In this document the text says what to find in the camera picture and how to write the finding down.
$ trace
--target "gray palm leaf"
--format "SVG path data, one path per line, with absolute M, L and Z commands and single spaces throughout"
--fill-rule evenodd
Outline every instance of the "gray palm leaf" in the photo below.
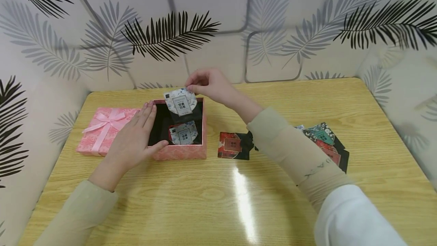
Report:
M 26 47 L 21 52 L 44 69 L 67 80 L 78 80 L 89 71 L 89 64 L 82 60 L 80 53 L 70 50 L 47 21 L 40 22 L 38 14 L 33 15 L 29 7 L 12 2 L 4 3 L 9 17 L 0 14 L 0 28 L 12 37 L 11 43 Z
M 3 221 L 2 223 L 0 223 L 0 237 L 2 236 L 2 234 L 6 231 L 6 229 L 3 229 L 3 231 L 1 230 L 1 226 L 3 226 L 3 223 L 5 223 L 5 221 Z
M 158 82 L 156 84 L 153 83 L 142 83 L 138 88 L 148 89 L 148 88 L 172 88 L 173 85 L 165 85 L 164 87 L 160 85 Z
M 396 131 L 411 153 L 417 154 L 429 146 L 429 139 L 419 133 L 419 128 L 413 123 L 395 125 Z
M 248 42 L 249 59 L 258 65 L 282 49 L 285 12 L 290 0 L 250 0 L 248 25 L 242 40 Z
M 55 123 L 58 128 L 49 131 L 49 139 L 51 143 L 63 145 L 66 142 L 71 130 L 73 129 L 78 114 L 79 112 L 75 111 L 74 113 L 69 112 L 58 117 L 58 122 Z
M 339 73 L 339 74 L 334 73 L 333 76 L 330 76 L 329 71 L 327 71 L 327 73 L 325 73 L 325 74 L 323 74 L 322 71 L 320 71 L 320 73 L 317 73 L 316 71 L 314 71 L 314 74 L 313 73 L 310 73 L 310 74 L 311 74 L 310 76 L 305 75 L 305 77 L 308 80 L 344 78 L 344 75 L 341 76 L 341 73 Z
M 426 112 L 421 115 L 423 118 L 431 122 L 437 122 L 437 101 L 432 100 L 431 103 L 426 105 Z
M 382 71 L 380 67 L 374 65 L 368 69 L 363 80 L 380 107 L 385 107 L 384 104 L 388 103 L 388 96 L 383 94 L 391 91 L 391 89 L 388 88 L 391 86 L 390 74 L 386 74 L 386 71 Z
M 127 64 L 133 60 L 129 41 L 123 37 L 121 28 L 127 22 L 133 21 L 138 13 L 129 6 L 120 12 L 119 3 L 114 6 L 111 1 L 100 7 L 100 15 L 96 14 L 100 23 L 90 20 L 86 25 L 86 39 L 82 39 L 86 49 L 87 62 L 95 71 L 109 70 L 121 76 L 120 72 L 127 72 Z
M 310 59 L 316 56 L 317 51 L 328 47 L 333 39 L 343 28 L 343 21 L 348 12 L 364 4 L 378 3 L 380 0 L 337 0 L 334 7 L 333 0 L 325 2 L 322 9 L 317 9 L 312 19 L 303 19 L 302 30 L 296 27 L 296 35 L 291 35 L 287 44 L 282 46 L 280 55 L 291 55 L 291 58 L 284 64 L 284 68 L 294 56 L 299 64 L 303 58 Z

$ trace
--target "right hand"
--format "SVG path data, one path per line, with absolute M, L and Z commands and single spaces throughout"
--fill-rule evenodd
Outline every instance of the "right hand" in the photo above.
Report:
M 242 96 L 217 68 L 196 70 L 187 79 L 185 86 L 189 91 L 207 96 L 229 108 L 233 108 Z

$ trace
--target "round tea sachet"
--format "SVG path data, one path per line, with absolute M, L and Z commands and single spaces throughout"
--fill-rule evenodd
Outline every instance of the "round tea sachet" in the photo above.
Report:
M 195 94 L 187 88 L 164 93 L 164 99 L 168 109 L 178 116 L 192 114 L 197 105 Z
M 169 132 L 171 141 L 175 145 L 191 145 L 198 135 L 194 121 L 172 127 L 169 129 Z

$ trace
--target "white sleeve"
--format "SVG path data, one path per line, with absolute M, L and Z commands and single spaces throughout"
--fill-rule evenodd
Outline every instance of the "white sleeve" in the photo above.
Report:
M 323 202 L 314 227 L 317 246 L 406 245 L 356 185 L 343 185 Z

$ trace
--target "pink ribbon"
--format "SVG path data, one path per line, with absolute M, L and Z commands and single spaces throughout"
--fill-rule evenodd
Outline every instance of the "pink ribbon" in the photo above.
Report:
M 103 143 L 103 140 L 106 137 L 106 134 L 108 133 L 109 129 L 111 127 L 117 129 L 120 131 L 126 122 L 119 122 L 119 120 L 126 118 L 124 113 L 117 114 L 118 109 L 113 108 L 112 111 L 109 114 L 109 117 L 104 116 L 103 114 L 99 113 L 96 117 L 97 120 L 99 120 L 101 123 L 98 123 L 97 125 L 93 125 L 92 127 L 86 128 L 82 133 L 86 133 L 89 131 L 97 130 L 101 127 L 103 127 L 102 131 L 100 132 L 99 136 L 96 139 L 96 142 L 94 143 L 94 146 L 91 149 L 91 153 L 95 156 L 99 156 L 99 148 Z

